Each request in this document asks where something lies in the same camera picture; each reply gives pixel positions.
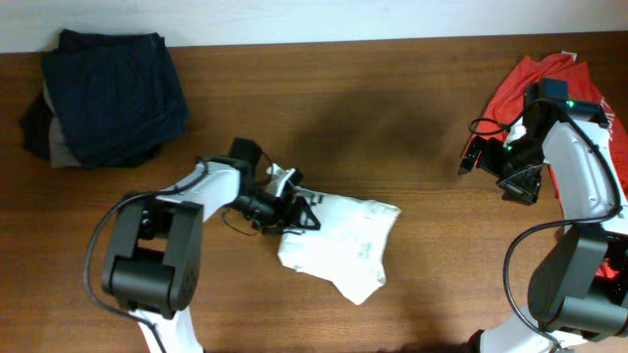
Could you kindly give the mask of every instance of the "white wall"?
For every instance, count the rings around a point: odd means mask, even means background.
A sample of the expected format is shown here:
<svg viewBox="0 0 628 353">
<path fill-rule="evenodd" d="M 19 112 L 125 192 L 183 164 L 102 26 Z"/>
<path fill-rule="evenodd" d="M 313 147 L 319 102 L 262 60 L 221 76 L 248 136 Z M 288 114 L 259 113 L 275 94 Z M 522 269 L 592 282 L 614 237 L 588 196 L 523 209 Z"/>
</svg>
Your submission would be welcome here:
<svg viewBox="0 0 628 353">
<path fill-rule="evenodd" d="M 0 52 L 49 48 L 64 27 L 169 46 L 628 29 L 624 0 L 0 1 Z"/>
</svg>

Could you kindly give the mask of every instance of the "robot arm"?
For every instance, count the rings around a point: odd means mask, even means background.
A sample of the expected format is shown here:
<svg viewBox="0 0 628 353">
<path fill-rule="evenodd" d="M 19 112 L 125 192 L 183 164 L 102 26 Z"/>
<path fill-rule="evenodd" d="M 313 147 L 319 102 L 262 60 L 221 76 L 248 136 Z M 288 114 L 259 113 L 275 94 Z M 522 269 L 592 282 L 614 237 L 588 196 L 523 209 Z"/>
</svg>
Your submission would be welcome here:
<svg viewBox="0 0 628 353">
<path fill-rule="evenodd" d="M 177 184 L 120 210 L 102 287 L 121 309 L 142 319 L 151 352 L 203 351 L 188 306 L 198 282 L 202 226 L 220 208 L 241 211 L 263 233 L 320 228 L 307 202 L 291 192 L 302 179 L 298 170 L 273 175 L 272 193 L 254 182 L 262 154 L 255 142 L 236 139 L 227 157 L 202 160 Z M 166 240 L 164 250 L 146 246 L 155 238 Z"/>
<path fill-rule="evenodd" d="M 546 104 L 534 106 L 535 101 Z M 460 165 L 465 173 L 477 164 L 498 178 L 504 199 L 527 205 L 537 201 L 541 167 L 551 165 L 564 219 L 571 222 L 565 221 L 565 235 L 534 271 L 528 307 L 521 311 L 563 347 L 626 336 L 628 211 L 610 159 L 603 110 L 569 100 L 566 83 L 551 79 L 528 89 L 526 106 L 533 108 L 510 126 L 505 143 L 476 136 Z M 602 266 L 615 276 L 597 276 Z M 516 317 L 476 334 L 471 343 L 481 353 L 555 348 Z"/>
</svg>

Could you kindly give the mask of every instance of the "wooden table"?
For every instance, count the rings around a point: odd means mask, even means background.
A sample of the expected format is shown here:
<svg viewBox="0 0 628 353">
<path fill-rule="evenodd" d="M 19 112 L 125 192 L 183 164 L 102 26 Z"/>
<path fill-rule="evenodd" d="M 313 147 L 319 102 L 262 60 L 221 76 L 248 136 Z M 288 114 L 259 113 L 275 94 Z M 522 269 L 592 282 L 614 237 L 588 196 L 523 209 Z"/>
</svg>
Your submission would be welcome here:
<svg viewBox="0 0 628 353">
<path fill-rule="evenodd" d="M 386 249 L 388 283 L 361 306 L 329 282 L 282 267 L 278 237 L 246 237 L 209 221 L 191 304 L 206 349 L 393 350 L 458 343 L 498 325 L 512 315 L 501 287 L 507 245 L 561 213 L 547 177 L 539 203 L 524 207 L 501 201 L 486 173 L 457 176 L 467 123 L 523 55 L 562 49 L 590 63 L 593 81 L 627 119 L 626 44 L 628 32 L 172 49 L 189 133 L 140 168 L 90 172 L 51 170 L 22 149 L 18 119 L 41 89 L 41 56 L 2 55 L 0 351 L 146 351 L 135 324 L 87 300 L 87 240 L 125 192 L 172 184 L 194 157 L 226 153 L 235 136 L 301 168 L 306 187 L 403 212 Z M 545 231 L 517 250 L 519 303 L 554 244 Z M 628 340 L 612 338 L 579 351 L 626 349 Z"/>
</svg>

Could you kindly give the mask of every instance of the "red cloth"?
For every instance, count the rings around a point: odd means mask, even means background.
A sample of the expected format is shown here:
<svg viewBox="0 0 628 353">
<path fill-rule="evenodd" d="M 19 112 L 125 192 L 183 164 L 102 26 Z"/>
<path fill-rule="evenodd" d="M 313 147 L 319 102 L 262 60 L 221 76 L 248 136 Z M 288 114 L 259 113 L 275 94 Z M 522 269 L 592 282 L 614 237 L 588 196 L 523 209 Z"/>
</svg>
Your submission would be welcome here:
<svg viewBox="0 0 628 353">
<path fill-rule="evenodd" d="M 484 112 L 484 118 L 495 119 L 506 124 L 514 121 L 523 109 L 523 93 L 526 88 L 543 77 L 566 81 L 570 99 L 602 104 L 611 123 L 610 157 L 619 176 L 621 187 L 624 193 L 628 193 L 628 136 L 626 130 L 600 91 L 591 82 L 587 63 L 576 63 L 570 54 L 549 55 L 541 62 L 535 62 L 526 56 L 497 89 L 486 112 Z M 482 132 L 494 129 L 496 129 L 494 125 L 485 122 L 481 122 L 477 126 L 477 130 Z M 507 132 L 495 135 L 502 141 L 507 136 Z M 607 264 L 603 264 L 598 271 L 598 276 L 614 277 L 616 272 Z"/>
</svg>

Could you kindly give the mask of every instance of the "crumpled white cloth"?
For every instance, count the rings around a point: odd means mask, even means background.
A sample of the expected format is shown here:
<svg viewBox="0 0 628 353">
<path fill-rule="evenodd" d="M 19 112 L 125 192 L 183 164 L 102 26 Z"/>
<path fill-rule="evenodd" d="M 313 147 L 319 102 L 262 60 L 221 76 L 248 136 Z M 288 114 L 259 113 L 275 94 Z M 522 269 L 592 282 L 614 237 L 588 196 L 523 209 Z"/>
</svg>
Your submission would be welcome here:
<svg viewBox="0 0 628 353">
<path fill-rule="evenodd" d="M 296 190 L 308 200 L 321 229 L 284 233 L 282 265 L 329 280 L 344 297 L 362 304 L 386 283 L 382 258 L 401 211 L 377 201 Z"/>
</svg>

